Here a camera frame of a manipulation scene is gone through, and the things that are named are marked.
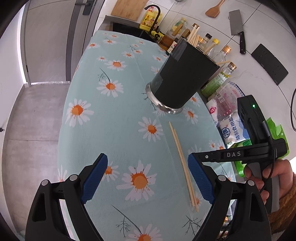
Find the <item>brown fuzzy sleeve forearm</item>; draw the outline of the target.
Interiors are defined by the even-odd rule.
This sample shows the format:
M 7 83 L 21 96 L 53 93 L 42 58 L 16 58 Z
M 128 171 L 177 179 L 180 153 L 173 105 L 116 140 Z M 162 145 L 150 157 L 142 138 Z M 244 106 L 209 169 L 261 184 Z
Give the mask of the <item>brown fuzzy sleeve forearm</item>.
M 271 234 L 282 232 L 287 229 L 295 215 L 295 173 L 293 173 L 293 185 L 291 190 L 280 199 L 280 208 L 278 211 L 269 215 Z

